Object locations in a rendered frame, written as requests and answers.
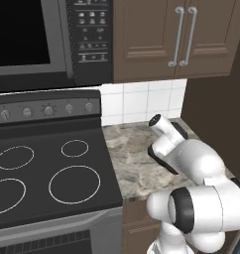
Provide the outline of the grey oven door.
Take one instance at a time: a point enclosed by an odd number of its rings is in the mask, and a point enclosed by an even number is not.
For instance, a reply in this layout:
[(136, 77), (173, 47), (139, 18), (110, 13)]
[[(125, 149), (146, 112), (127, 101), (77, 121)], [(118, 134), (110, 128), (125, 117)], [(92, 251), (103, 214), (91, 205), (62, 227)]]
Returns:
[(0, 229), (0, 254), (122, 254), (122, 208)]

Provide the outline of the brown base cupboard door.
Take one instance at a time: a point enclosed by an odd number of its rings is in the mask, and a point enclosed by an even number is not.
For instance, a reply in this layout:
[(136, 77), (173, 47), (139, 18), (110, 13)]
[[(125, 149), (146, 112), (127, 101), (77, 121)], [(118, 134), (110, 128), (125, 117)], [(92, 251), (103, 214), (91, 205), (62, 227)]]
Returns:
[(123, 227), (122, 254), (147, 254), (160, 232), (159, 224), (133, 224)]

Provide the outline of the microwave door with black window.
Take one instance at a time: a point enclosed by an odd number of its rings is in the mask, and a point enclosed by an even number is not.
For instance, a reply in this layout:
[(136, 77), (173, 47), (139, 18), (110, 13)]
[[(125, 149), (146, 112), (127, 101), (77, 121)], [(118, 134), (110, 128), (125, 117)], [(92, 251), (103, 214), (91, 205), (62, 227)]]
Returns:
[(66, 0), (40, 0), (50, 56), (49, 63), (0, 66), (0, 75), (59, 72), (73, 78)]

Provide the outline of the black and steel microwave oven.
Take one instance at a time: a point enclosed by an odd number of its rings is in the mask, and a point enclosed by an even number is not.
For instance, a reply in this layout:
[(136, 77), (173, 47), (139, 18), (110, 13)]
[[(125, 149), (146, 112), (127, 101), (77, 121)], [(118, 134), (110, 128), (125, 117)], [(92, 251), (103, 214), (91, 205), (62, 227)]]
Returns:
[[(63, 71), (0, 75), (0, 93), (113, 81), (113, 0), (66, 0), (73, 78)], [(48, 64), (40, 0), (0, 0), (0, 66)]]

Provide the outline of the dark brown tall cabinet panel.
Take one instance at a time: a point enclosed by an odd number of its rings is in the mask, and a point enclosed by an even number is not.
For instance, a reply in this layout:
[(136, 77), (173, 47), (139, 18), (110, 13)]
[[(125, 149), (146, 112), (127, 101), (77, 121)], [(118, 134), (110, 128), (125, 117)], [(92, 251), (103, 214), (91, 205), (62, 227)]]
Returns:
[(181, 119), (240, 180), (240, 42), (228, 76), (187, 81)]

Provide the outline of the brown drawer front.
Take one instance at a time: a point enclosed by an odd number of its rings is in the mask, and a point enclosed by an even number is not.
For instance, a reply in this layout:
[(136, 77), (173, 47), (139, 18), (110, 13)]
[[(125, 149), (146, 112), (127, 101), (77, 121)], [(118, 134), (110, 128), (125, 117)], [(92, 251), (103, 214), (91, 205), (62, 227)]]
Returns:
[(145, 200), (128, 201), (123, 204), (123, 219), (124, 225), (152, 222), (159, 224), (160, 222), (153, 219), (147, 212), (147, 202)]

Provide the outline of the black stove with hob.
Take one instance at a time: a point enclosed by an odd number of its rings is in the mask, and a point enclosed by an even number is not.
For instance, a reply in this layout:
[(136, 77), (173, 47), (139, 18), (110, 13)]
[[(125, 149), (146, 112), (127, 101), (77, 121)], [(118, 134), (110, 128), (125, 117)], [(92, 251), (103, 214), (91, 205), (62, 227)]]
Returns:
[[(87, 112), (90, 102), (93, 110)], [(72, 113), (65, 112), (71, 104)], [(46, 106), (54, 109), (47, 116)], [(23, 110), (32, 109), (25, 117)], [(122, 208), (97, 90), (0, 95), (0, 229)]]

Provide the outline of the brown wall cupboard door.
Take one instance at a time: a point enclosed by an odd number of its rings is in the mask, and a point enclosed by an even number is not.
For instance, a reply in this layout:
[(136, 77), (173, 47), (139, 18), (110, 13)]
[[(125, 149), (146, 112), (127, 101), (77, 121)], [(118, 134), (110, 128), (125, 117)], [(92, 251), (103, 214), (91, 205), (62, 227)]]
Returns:
[(114, 0), (115, 83), (173, 79), (180, 15), (187, 0)]
[(186, 27), (180, 61), (185, 58), (192, 15), (197, 9), (195, 28), (187, 66), (178, 64), (178, 78), (228, 75), (240, 41), (240, 0), (188, 0)]

